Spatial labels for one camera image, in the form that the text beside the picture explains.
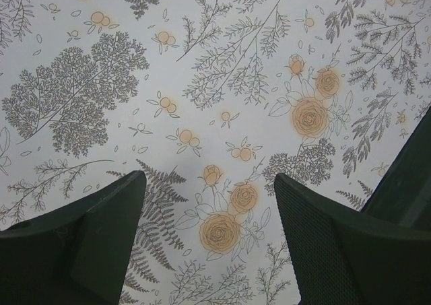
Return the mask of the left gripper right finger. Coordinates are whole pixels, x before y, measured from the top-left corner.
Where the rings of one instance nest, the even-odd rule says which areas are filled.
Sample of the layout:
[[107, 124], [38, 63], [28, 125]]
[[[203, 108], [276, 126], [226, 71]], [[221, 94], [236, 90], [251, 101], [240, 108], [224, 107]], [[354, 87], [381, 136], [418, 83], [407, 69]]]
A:
[[430, 233], [376, 219], [285, 174], [275, 197], [301, 304], [429, 304]]

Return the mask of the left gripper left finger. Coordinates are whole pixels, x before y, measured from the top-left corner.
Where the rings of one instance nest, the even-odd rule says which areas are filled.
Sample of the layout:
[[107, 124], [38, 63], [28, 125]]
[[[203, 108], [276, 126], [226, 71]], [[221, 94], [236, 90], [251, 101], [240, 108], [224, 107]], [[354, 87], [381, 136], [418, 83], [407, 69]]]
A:
[[145, 188], [132, 171], [1, 231], [1, 303], [118, 304]]

